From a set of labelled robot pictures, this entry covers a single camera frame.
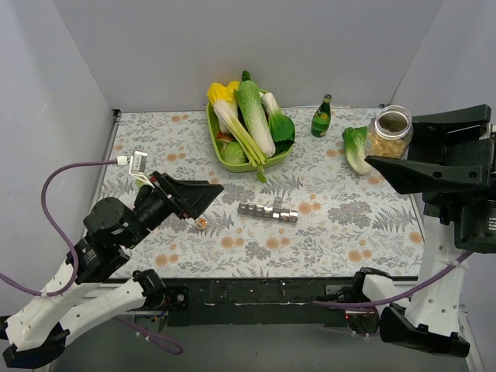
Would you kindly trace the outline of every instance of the small orange object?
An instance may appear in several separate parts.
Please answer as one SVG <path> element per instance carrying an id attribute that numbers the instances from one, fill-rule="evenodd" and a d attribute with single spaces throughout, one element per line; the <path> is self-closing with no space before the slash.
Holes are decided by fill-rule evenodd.
<path id="1" fill-rule="evenodd" d="M 198 219 L 196 221 L 196 228 L 200 230 L 205 230 L 207 228 L 208 222 L 206 219 Z"/>

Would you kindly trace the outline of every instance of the white wall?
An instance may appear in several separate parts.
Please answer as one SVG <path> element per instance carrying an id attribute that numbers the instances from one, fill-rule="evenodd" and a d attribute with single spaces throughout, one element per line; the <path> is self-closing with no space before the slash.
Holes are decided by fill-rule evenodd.
<path id="1" fill-rule="evenodd" d="M 61 165 L 102 158 L 112 112 L 51 0 L 0 2 L 0 35 L 0 270 L 40 290 L 67 253 L 41 211 L 42 184 Z M 49 208 L 73 241 L 96 172 L 70 170 L 50 188 Z M 0 282 L 0 315 L 29 298 Z"/>
<path id="2" fill-rule="evenodd" d="M 53 0 L 108 103 L 202 109 L 242 70 L 283 106 L 388 103 L 443 0 Z"/>
<path id="3" fill-rule="evenodd" d="M 414 114 L 487 103 L 496 110 L 496 2 L 445 1 L 393 103 Z M 462 291 L 470 329 L 487 371 L 496 370 L 496 255 L 470 259 Z"/>

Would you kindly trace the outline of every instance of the basket of vegetables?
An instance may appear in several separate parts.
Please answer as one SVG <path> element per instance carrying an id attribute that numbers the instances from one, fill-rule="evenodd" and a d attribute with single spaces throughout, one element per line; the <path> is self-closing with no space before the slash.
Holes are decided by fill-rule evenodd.
<path id="1" fill-rule="evenodd" d="M 295 143 L 295 125 L 274 95 L 260 90 L 243 72 L 243 82 L 213 83 L 207 91 L 207 117 L 215 153 L 232 172 L 257 172 L 281 163 Z"/>

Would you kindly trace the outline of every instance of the robotic arm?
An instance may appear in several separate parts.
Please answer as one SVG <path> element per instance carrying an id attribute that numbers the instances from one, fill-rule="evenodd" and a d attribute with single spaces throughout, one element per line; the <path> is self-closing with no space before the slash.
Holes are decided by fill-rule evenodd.
<path id="1" fill-rule="evenodd" d="M 458 307 L 466 270 L 459 257 L 461 250 L 463 258 L 496 252 L 490 119 L 487 105 L 417 116 L 407 160 L 367 158 L 398 193 L 422 193 L 425 248 L 418 281 L 442 276 L 442 270 L 454 267 L 414 293 L 411 301 L 404 298 L 376 307 L 386 343 L 455 357 L 469 353 L 470 345 L 459 336 Z M 356 273 L 345 292 L 344 302 L 380 301 L 398 294 L 389 275 L 370 268 Z"/>
<path id="2" fill-rule="evenodd" d="M 132 169 L 144 170 L 145 153 L 135 153 Z M 78 305 L 129 256 L 132 249 L 174 213 L 180 219 L 196 219 L 223 187 L 207 181 L 176 181 L 154 171 L 139 189 L 130 209 L 117 198 L 98 201 L 84 219 L 88 232 L 76 245 L 79 259 L 76 281 L 62 294 L 35 297 L 20 312 L 0 317 L 0 338 L 10 342 L 3 353 L 7 367 L 39 368 L 58 358 L 65 346 L 98 324 L 131 309 L 157 308 L 167 288 L 154 270 L 133 273 L 133 279 L 114 291 Z M 43 294 L 61 289 L 71 278 L 71 253 Z"/>

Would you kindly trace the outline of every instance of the floral pattern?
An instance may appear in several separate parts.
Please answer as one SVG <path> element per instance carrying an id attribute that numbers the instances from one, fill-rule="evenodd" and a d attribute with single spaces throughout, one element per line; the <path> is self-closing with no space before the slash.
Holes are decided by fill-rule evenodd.
<path id="1" fill-rule="evenodd" d="M 344 155 L 342 131 L 367 125 L 378 109 L 336 108 L 320 138 L 310 134 L 314 108 L 284 111 L 296 126 L 296 143 L 282 164 L 266 169 L 266 184 L 220 164 L 204 112 L 122 114 L 112 157 L 146 151 L 149 171 L 225 190 L 202 216 L 206 229 L 170 216 L 130 251 L 115 277 L 148 268 L 162 277 L 352 276 L 362 266 L 418 275 L 423 240 L 410 198 L 374 170 L 356 174 Z M 127 169 L 108 167 L 99 196 L 131 206 L 137 191 Z M 237 212 L 241 201 L 272 205 L 275 196 L 299 211 L 296 225 Z"/>

